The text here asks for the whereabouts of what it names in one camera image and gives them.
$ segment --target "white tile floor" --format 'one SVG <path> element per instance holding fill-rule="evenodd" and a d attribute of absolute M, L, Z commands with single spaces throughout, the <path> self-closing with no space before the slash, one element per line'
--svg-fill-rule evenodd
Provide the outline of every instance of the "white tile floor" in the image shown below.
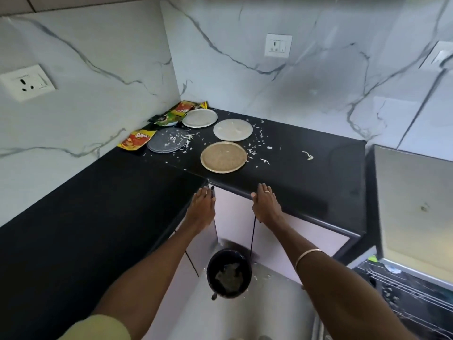
<path fill-rule="evenodd" d="M 240 297 L 212 301 L 206 273 L 168 340 L 309 340 L 314 309 L 299 284 L 254 264 Z"/>

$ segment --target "yellow sleeve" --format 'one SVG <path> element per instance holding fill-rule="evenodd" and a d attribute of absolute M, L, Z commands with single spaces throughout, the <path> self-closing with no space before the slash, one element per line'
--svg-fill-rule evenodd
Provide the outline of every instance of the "yellow sleeve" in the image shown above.
<path fill-rule="evenodd" d="M 130 340 L 127 328 L 105 315 L 92 315 L 75 323 L 59 340 Z"/>

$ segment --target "bracelet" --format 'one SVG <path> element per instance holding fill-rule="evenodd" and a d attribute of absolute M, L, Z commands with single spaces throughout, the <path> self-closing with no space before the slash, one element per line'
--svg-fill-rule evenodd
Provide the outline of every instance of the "bracelet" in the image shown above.
<path fill-rule="evenodd" d="M 299 264 L 299 261 L 300 261 L 304 256 L 306 256 L 308 253 L 311 253 L 311 252 L 313 252 L 313 251 L 322 251 L 322 250 L 320 250 L 320 249 L 318 249 L 318 248 L 315 248 L 315 249 L 309 249 L 308 251 L 303 252 L 302 255 L 301 255 L 299 258 L 297 258 L 296 263 L 294 264 L 294 269 L 296 270 L 296 272 L 297 272 L 297 265 Z"/>

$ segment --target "gray plate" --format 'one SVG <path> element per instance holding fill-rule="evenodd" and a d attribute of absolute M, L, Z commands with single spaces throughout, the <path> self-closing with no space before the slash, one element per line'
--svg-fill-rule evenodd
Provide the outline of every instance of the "gray plate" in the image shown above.
<path fill-rule="evenodd" d="M 188 131 L 181 129 L 161 129 L 146 143 L 146 146 L 155 153 L 173 153 L 186 145 L 188 134 Z"/>

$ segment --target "round plate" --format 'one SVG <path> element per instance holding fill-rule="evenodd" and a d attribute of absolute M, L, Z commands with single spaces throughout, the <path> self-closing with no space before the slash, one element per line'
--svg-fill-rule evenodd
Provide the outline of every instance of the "round plate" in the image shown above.
<path fill-rule="evenodd" d="M 213 110 L 207 110 L 205 108 L 199 108 L 187 112 L 183 118 L 183 124 L 189 128 L 204 128 L 214 124 L 217 121 L 217 113 Z"/>
<path fill-rule="evenodd" d="M 252 132 L 252 125 L 242 119 L 225 119 L 214 126 L 214 135 L 221 140 L 230 142 L 245 140 Z"/>
<path fill-rule="evenodd" d="M 201 164 L 214 173 L 231 173 L 240 169 L 247 161 L 247 152 L 233 142 L 217 142 L 201 153 Z"/>
<path fill-rule="evenodd" d="M 151 137 L 146 146 L 155 153 L 173 153 L 186 145 L 188 134 L 187 130 L 182 129 L 161 129 Z"/>

